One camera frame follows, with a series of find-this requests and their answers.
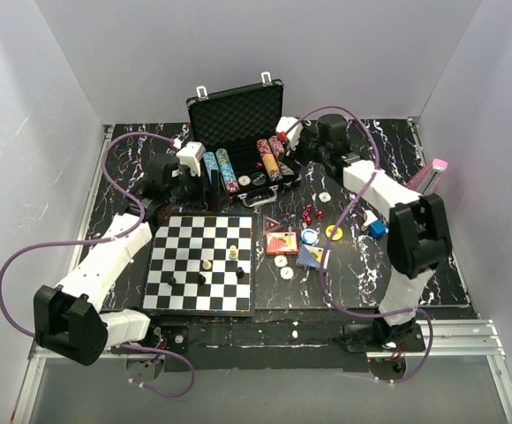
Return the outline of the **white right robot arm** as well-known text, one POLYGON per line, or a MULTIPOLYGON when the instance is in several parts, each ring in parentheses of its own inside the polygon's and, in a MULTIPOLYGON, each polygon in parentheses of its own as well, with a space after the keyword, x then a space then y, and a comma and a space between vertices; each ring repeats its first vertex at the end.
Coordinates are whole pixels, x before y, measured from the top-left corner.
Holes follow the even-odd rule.
POLYGON ((425 286, 451 254, 448 219, 438 194, 421 195, 389 177, 377 148, 372 159, 354 150, 347 125, 339 114, 320 117, 316 126, 299 124, 292 150, 304 161, 321 163, 334 181, 373 206, 388 224, 391 275, 385 295, 366 316, 370 326, 348 327, 336 342, 349 352, 374 347, 389 352, 413 335, 425 286))

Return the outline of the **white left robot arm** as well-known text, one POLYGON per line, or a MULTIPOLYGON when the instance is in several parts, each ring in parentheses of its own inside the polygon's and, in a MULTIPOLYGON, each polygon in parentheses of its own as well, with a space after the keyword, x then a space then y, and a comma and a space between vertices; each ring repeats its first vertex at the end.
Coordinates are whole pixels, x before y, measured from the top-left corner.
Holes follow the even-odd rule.
POLYGON ((202 199, 212 172, 205 155, 181 149, 154 159, 147 181, 123 192, 127 209, 114 215, 84 260, 54 286, 34 295, 34 338, 45 349, 89 366, 111 348, 132 343, 154 352, 162 341, 151 316, 137 308, 105 313, 103 302, 117 279, 147 246, 177 201, 202 199))

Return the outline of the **black poker set case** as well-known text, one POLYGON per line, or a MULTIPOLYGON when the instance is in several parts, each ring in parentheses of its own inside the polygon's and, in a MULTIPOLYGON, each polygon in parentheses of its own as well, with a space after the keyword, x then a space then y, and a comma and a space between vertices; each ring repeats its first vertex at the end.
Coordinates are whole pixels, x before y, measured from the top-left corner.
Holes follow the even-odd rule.
POLYGON ((294 176, 282 176, 271 182, 256 142, 276 136, 275 128, 282 117, 284 85, 269 72, 260 75, 260 81, 251 85, 210 93, 204 86, 196 87, 196 95, 186 101, 193 139, 201 142, 206 151, 227 150, 237 182, 241 176, 262 172, 264 185, 239 185, 237 193, 225 193, 248 208, 273 203, 285 188, 293 188, 301 180, 300 166, 287 157, 283 162, 292 168, 294 176))

